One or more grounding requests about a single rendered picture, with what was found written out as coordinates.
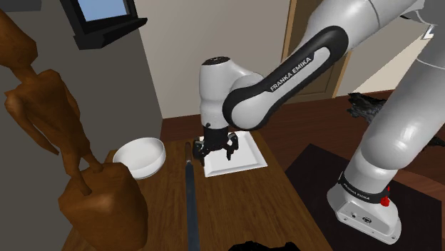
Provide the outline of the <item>brown wooden door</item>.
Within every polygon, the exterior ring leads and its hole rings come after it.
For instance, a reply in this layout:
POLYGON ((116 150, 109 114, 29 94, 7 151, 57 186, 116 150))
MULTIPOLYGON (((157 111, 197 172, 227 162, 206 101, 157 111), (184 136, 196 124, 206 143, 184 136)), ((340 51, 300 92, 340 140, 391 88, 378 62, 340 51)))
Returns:
MULTIPOLYGON (((284 61, 297 47, 305 32, 310 14, 322 0, 290 0, 282 50, 284 61)), ((310 85, 290 98, 286 104, 335 98, 351 53, 345 54, 310 85)))

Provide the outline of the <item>black ragged object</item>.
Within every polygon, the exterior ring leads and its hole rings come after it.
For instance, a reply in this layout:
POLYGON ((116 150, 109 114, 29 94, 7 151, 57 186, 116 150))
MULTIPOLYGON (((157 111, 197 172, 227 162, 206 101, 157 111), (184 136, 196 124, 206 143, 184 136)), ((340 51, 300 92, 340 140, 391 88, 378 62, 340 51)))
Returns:
POLYGON ((362 93, 349 93, 348 101, 352 107, 347 109, 347 112, 353 117, 362 117, 370 124, 378 112, 387 102, 386 99, 373 98, 362 93))

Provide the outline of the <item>white bowl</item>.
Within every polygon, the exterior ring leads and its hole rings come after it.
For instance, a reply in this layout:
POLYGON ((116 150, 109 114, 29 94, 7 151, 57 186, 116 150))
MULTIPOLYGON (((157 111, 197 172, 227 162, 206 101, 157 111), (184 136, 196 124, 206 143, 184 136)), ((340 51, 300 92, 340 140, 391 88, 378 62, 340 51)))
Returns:
POLYGON ((157 138, 139 138, 120 147, 113 156, 114 163, 124 164, 136 180, 157 173, 166 159, 163 142, 157 138))

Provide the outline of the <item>white square plate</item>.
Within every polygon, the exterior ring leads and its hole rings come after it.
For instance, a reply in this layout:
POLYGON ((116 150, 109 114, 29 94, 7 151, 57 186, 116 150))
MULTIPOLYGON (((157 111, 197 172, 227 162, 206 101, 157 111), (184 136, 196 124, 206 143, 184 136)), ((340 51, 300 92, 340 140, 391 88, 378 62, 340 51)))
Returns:
POLYGON ((204 174, 209 178, 217 175, 236 173, 245 170, 267 167, 255 140, 248 131, 235 131, 238 137, 239 148, 227 159, 227 151, 213 151, 204 158, 204 174))

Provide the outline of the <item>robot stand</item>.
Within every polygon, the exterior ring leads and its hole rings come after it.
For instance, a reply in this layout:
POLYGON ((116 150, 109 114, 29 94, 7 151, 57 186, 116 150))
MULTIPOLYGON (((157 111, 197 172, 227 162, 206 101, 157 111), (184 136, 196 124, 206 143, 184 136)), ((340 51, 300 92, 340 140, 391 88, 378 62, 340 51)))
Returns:
POLYGON ((285 171, 333 251, 445 251, 441 237, 441 201, 402 183, 389 183, 389 199, 398 207, 401 237, 387 245, 341 223, 327 201, 348 160, 309 144, 285 171))

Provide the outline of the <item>black framed window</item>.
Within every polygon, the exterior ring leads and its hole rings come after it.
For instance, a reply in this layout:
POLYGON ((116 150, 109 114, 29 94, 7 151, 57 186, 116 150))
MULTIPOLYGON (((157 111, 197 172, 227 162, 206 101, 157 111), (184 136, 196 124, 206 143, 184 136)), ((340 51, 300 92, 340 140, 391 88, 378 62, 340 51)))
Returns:
POLYGON ((80 50, 100 49, 144 26, 135 0, 59 0, 80 50))

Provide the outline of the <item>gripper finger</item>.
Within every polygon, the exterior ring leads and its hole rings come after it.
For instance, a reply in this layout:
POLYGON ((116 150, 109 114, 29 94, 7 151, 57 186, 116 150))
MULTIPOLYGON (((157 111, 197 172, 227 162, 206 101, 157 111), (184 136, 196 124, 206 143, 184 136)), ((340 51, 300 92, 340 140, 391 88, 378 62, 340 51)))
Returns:
POLYGON ((205 166, 205 156, 209 153, 209 150, 205 147, 205 142, 199 138, 193 140, 193 157, 199 160, 200 164, 205 166))
POLYGON ((232 132, 227 136, 227 139, 230 143, 226 143, 223 148, 226 150, 226 158, 231 160, 232 154, 239 148, 238 136, 232 132))

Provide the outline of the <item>brown wooden human figure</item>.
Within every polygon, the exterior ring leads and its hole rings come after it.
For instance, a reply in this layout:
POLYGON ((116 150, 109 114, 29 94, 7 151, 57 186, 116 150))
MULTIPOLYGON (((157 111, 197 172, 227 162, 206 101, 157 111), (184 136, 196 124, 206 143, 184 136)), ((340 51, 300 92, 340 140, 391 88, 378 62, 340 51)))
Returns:
POLYGON ((16 123, 43 149, 61 155, 70 180, 60 211, 97 251, 139 251, 148 239, 148 209, 122 163, 100 163, 80 121, 75 98, 58 72, 36 73, 36 42, 0 9, 0 66, 20 84, 4 103, 16 123))

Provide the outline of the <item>long dark stick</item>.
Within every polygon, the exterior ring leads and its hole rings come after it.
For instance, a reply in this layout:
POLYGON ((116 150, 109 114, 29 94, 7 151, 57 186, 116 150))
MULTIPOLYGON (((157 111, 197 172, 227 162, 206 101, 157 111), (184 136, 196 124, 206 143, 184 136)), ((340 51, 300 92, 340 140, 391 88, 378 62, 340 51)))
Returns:
POLYGON ((198 209, 195 196, 194 168, 192 164, 192 148, 189 142, 185 143, 185 184, 186 184, 186 210, 188 229, 188 251, 200 251, 200 236, 198 227, 198 209))

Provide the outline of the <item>black lumpy object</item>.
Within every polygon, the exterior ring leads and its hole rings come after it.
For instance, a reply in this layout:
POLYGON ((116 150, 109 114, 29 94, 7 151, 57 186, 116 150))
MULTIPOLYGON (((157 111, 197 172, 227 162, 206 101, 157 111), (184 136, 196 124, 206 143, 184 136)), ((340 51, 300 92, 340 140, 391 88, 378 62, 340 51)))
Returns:
POLYGON ((293 242, 286 242, 282 247, 267 247, 258 242, 247 241, 233 245, 228 251, 301 251, 293 242))

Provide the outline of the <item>brown wooden table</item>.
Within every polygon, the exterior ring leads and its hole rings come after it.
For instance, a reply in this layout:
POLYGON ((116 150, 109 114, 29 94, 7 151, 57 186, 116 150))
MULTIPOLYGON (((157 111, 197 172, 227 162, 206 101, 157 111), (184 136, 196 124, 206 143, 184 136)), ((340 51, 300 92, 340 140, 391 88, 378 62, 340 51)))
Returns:
MULTIPOLYGON (((295 243, 301 251, 332 251, 305 204, 257 132, 267 167, 207 178, 193 161, 200 251, 228 251, 255 241, 295 243)), ((185 141, 165 143, 166 161, 138 185, 148 203, 148 241, 139 251, 187 251, 185 141)))

